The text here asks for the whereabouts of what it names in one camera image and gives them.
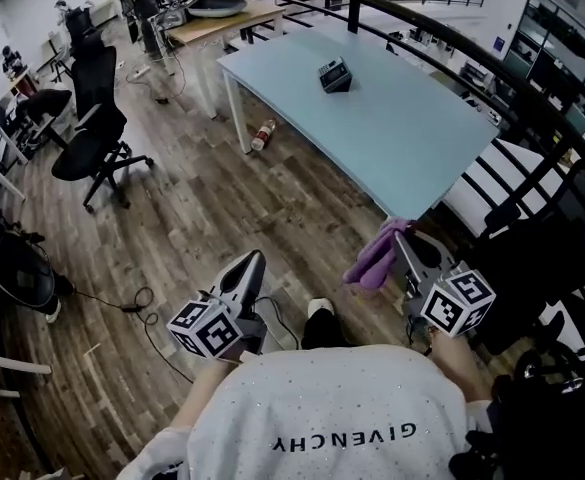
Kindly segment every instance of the light blue tabletop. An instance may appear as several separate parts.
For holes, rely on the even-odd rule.
[[[337,57],[352,85],[326,94],[318,69]],[[458,96],[345,23],[271,39],[219,63],[392,216],[420,217],[497,134]]]

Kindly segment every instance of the chair armrest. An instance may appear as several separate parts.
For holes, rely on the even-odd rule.
[[[97,103],[90,110],[88,110],[88,113],[85,114],[83,116],[83,118],[77,123],[77,125],[75,127],[75,131],[79,131],[80,129],[87,128],[88,121],[90,119],[92,119],[92,117],[94,116],[94,114],[96,114],[99,111],[100,108],[101,108],[101,104],[100,103]]]

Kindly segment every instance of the white t-shirt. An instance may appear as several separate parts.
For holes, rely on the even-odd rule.
[[[151,479],[451,479],[476,428],[461,390],[389,345],[275,352],[241,365],[189,429],[160,432],[119,475]]]

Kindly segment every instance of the sleeve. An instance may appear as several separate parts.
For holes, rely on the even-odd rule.
[[[477,400],[467,404],[468,430],[480,430],[481,432],[492,433],[492,424],[488,416],[490,400]]]
[[[190,432],[187,428],[166,428],[150,441],[130,462],[117,480],[152,480],[155,476],[177,471],[179,479],[190,478],[186,448]]]

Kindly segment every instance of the purple cloth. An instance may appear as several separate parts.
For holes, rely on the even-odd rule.
[[[410,221],[401,217],[387,220],[376,238],[361,250],[352,268],[343,275],[345,284],[359,283],[367,290],[378,290],[396,259],[392,237],[396,231],[403,233],[409,225]]]

